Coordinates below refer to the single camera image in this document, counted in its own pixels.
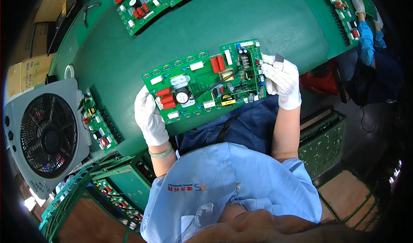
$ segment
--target light blue shirt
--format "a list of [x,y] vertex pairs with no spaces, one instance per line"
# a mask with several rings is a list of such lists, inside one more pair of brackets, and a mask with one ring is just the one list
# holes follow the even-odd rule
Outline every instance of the light blue shirt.
[[249,211],[319,222],[321,203],[304,163],[280,163],[245,146],[223,142],[180,157],[152,184],[140,233],[149,243],[185,241],[217,223],[232,200]]

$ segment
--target black capacitor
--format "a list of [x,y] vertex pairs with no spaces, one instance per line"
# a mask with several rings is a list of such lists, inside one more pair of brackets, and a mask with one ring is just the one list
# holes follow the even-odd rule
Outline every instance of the black capacitor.
[[96,131],[96,132],[93,133],[93,138],[95,140],[99,140],[100,138],[102,138],[102,135],[100,134],[99,131]]
[[185,104],[189,101],[190,92],[187,87],[182,87],[175,90],[175,101],[180,104]]
[[142,6],[142,3],[140,2],[140,0],[130,0],[129,1],[129,6],[132,6],[134,8],[140,8]]

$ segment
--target hand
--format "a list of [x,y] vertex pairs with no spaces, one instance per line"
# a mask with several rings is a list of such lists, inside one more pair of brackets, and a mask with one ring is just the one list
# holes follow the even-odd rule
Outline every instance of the hand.
[[283,65],[274,62],[275,56],[261,54],[261,69],[266,77],[266,89],[271,95],[278,94],[278,105],[285,110],[301,106],[299,74],[296,65],[284,60]]
[[148,146],[159,146],[169,140],[165,122],[156,107],[154,97],[149,94],[146,85],[136,96],[135,120],[142,130]]
[[365,7],[364,7],[363,0],[351,0],[351,1],[353,2],[354,8],[356,9],[356,15],[362,12],[364,13],[364,16],[365,16]]
[[380,29],[383,29],[383,20],[382,20],[382,17],[380,16],[380,14],[379,14],[379,11],[377,11],[377,8],[376,8],[376,14],[377,14],[377,20],[373,20],[373,21],[374,21],[375,24],[380,25]]

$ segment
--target blue sleeve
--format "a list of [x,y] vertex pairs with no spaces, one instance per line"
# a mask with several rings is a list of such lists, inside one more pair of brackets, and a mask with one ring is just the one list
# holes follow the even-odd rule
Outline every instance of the blue sleeve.
[[359,23],[357,30],[360,33],[359,43],[359,58],[367,66],[373,66],[374,48],[373,48],[373,32],[365,21]]
[[377,49],[385,49],[387,48],[385,41],[383,40],[383,33],[381,31],[376,31],[376,39],[374,45]]

